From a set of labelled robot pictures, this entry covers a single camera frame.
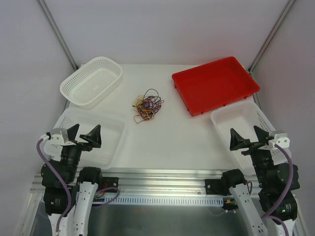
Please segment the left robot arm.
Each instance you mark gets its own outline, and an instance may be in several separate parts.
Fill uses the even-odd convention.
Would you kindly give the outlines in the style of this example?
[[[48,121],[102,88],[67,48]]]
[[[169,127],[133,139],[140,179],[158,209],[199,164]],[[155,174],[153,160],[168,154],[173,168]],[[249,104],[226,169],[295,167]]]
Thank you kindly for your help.
[[[103,187],[100,168],[77,170],[83,152],[101,147],[101,126],[98,124],[89,133],[80,135],[80,142],[75,139],[79,126],[54,128],[42,135],[36,144],[44,161],[41,184],[45,188],[45,212],[54,236],[86,236],[95,193]],[[40,146],[47,141],[61,146],[59,161],[44,156]]]

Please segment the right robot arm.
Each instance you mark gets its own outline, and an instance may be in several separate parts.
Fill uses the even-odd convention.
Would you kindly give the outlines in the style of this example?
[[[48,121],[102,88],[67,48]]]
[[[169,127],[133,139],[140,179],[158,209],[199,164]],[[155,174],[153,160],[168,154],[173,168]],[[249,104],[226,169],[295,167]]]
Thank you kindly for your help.
[[[290,236],[297,218],[297,202],[292,194],[300,187],[298,167],[286,152],[290,139],[286,133],[269,133],[254,126],[257,141],[230,130],[230,151],[250,156],[260,188],[260,215],[252,202],[248,181],[239,169],[222,174],[221,189],[234,198],[250,236]]]

